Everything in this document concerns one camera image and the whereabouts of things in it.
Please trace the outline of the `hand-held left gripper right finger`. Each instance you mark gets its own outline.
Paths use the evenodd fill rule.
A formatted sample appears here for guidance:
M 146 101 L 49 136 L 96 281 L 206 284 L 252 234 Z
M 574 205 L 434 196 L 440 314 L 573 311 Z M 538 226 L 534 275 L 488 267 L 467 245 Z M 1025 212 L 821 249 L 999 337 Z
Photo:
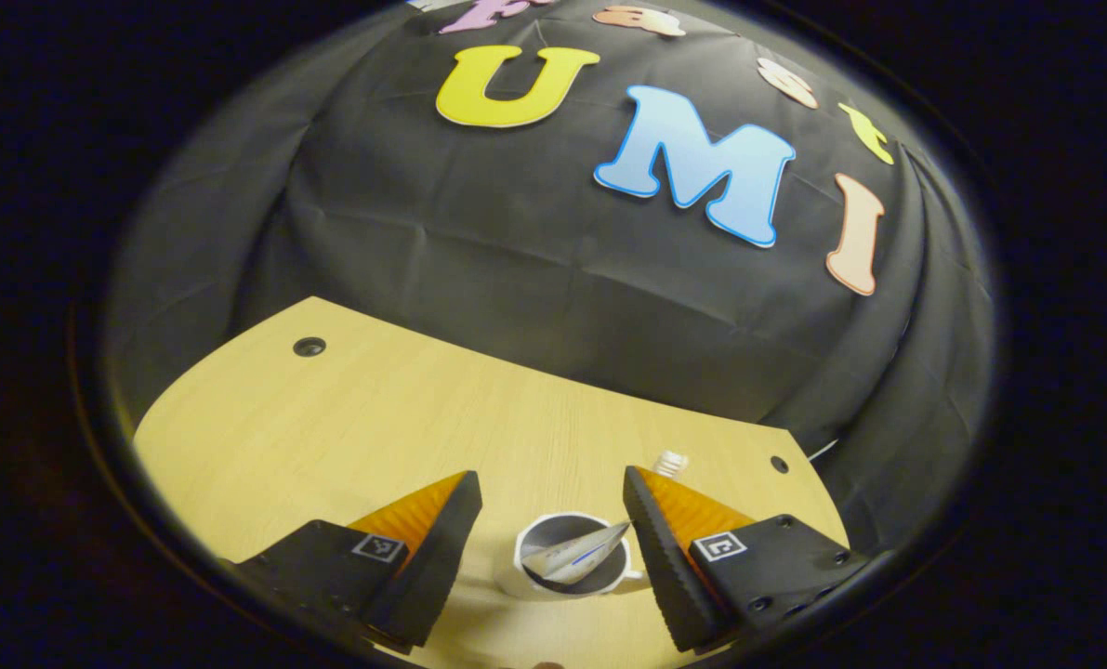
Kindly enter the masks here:
M 794 514 L 753 519 L 646 467 L 625 466 L 624 505 L 680 651 L 772 634 L 869 563 Z

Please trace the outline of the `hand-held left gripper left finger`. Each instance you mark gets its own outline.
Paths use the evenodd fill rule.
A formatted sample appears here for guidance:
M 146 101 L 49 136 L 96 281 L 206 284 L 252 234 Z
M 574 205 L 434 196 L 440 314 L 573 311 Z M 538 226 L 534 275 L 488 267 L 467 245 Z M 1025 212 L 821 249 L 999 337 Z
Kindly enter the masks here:
M 348 525 L 308 521 L 235 572 L 333 642 L 408 655 L 430 639 L 480 512 L 465 470 Z

